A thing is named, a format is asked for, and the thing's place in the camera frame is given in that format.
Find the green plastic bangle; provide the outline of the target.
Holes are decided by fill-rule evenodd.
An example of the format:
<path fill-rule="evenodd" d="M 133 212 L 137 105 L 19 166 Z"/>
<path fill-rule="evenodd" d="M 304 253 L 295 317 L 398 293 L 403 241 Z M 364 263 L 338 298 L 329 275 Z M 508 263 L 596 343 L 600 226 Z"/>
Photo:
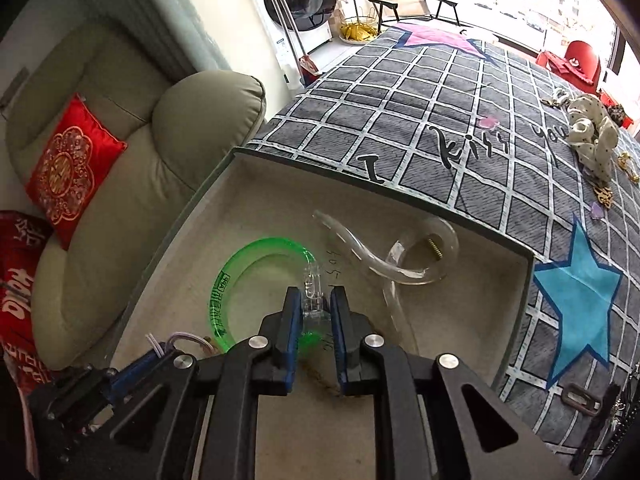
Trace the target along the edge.
<path fill-rule="evenodd" d="M 209 295 L 208 316 L 214 341 L 226 352 L 258 323 L 258 316 L 278 308 L 282 292 L 302 293 L 300 348 L 321 344 L 329 330 L 324 307 L 321 266 L 302 244 L 284 237 L 254 240 L 222 266 Z"/>

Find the clear plastic hair comb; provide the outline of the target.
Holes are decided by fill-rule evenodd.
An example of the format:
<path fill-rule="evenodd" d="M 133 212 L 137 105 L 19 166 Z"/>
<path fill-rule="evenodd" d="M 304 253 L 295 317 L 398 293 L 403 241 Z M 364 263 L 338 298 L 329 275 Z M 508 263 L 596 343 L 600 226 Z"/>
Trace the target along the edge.
<path fill-rule="evenodd" d="M 408 231 L 398 237 L 384 257 L 370 247 L 334 217 L 315 210 L 314 220 L 339 240 L 358 266 L 369 274 L 376 275 L 382 283 L 382 295 L 388 315 L 401 345 L 410 353 L 417 354 L 418 342 L 408 315 L 400 299 L 401 286 L 425 286 L 443 280 L 457 263 L 459 239 L 452 225 L 434 214 L 427 214 Z M 411 249 L 421 243 L 431 248 L 433 261 L 423 268 L 408 268 L 405 260 Z"/>

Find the grey open storage box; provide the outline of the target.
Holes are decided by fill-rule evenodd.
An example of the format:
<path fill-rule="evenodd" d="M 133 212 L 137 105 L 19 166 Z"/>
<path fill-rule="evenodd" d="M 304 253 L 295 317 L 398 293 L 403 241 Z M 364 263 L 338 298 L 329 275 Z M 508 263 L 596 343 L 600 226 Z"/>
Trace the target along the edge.
<path fill-rule="evenodd" d="M 316 257 L 325 288 L 344 286 L 352 310 L 392 336 L 382 280 L 360 266 L 316 219 L 342 222 L 385 256 L 439 206 L 344 174 L 250 152 L 223 162 L 193 196 L 143 274 L 111 345 L 122 367 L 149 336 L 210 332 L 210 290 L 224 263 L 264 237 L 286 237 Z M 533 255 L 523 245 L 450 214 L 460 243 L 446 278 L 401 289 L 421 356 L 450 352 L 486 382 L 501 380 L 528 296 Z M 338 392 L 329 344 L 298 361 L 291 394 L 259 402 L 256 474 L 261 479 L 371 479 L 375 475 L 373 402 Z"/>

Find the grey plaid bedspread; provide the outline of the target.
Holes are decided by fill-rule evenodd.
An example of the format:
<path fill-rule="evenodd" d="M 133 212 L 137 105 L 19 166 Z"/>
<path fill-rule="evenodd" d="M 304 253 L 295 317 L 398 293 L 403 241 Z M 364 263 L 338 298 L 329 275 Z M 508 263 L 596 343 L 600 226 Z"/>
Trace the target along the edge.
<path fill-rule="evenodd" d="M 622 274 L 608 362 L 582 356 L 548 386 L 559 318 L 532 289 L 498 382 L 503 400 L 568 460 L 589 420 L 563 404 L 563 388 L 599 395 L 613 382 L 638 382 L 639 190 L 615 171 L 612 207 L 594 214 L 596 193 L 566 143 L 567 116 L 550 106 L 559 78 L 491 44 L 472 55 L 442 44 L 404 47 L 400 36 L 386 30 L 329 68 L 270 119 L 253 148 L 354 174 L 374 155 L 390 188 L 510 237 L 538 262 L 566 259 L 580 222 L 598 260 Z"/>

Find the red embroidered cushion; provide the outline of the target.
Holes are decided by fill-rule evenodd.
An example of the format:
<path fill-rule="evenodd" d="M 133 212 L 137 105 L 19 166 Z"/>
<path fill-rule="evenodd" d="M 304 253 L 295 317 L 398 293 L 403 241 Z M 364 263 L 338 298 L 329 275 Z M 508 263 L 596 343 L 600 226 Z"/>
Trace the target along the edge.
<path fill-rule="evenodd" d="M 78 94 L 70 99 L 26 184 L 63 249 L 127 143 L 98 121 Z"/>

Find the cream polka dot scrunchie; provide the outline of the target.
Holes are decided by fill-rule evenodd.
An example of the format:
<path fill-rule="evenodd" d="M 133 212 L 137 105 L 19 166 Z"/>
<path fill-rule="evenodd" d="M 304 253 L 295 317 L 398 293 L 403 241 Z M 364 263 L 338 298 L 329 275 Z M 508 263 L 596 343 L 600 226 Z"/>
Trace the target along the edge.
<path fill-rule="evenodd" d="M 578 162 L 600 183 L 612 178 L 612 161 L 618 143 L 618 127 L 593 94 L 570 100 L 567 107 L 570 131 L 566 138 Z"/>

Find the dark patterned scrunchie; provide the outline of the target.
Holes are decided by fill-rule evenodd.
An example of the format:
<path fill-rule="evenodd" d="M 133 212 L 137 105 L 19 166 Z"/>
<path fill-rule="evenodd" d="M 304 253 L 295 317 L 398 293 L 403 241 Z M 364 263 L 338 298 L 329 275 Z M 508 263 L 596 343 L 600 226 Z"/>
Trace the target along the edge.
<path fill-rule="evenodd" d="M 622 104 L 614 104 L 608 106 L 606 110 L 608 111 L 608 116 L 611 117 L 612 121 L 615 122 L 616 125 L 618 125 L 619 127 L 623 127 L 623 125 L 625 125 L 628 116 Z"/>

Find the red plastic chair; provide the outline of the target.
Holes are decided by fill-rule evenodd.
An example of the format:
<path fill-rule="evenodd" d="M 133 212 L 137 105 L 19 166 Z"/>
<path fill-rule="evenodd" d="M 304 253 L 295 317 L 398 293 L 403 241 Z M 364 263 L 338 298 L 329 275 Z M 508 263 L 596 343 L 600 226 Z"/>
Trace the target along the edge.
<path fill-rule="evenodd" d="M 585 41 L 571 41 L 563 56 L 542 51 L 536 57 L 536 64 L 584 93 L 597 93 L 601 61 L 590 44 Z"/>

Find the red handled mop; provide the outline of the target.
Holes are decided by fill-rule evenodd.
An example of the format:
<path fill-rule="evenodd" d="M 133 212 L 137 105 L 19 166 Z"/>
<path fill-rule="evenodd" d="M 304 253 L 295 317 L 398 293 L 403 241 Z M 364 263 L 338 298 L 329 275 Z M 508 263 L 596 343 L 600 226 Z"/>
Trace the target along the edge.
<path fill-rule="evenodd" d="M 299 93 L 321 75 L 304 47 L 285 0 L 252 0 L 288 90 Z"/>

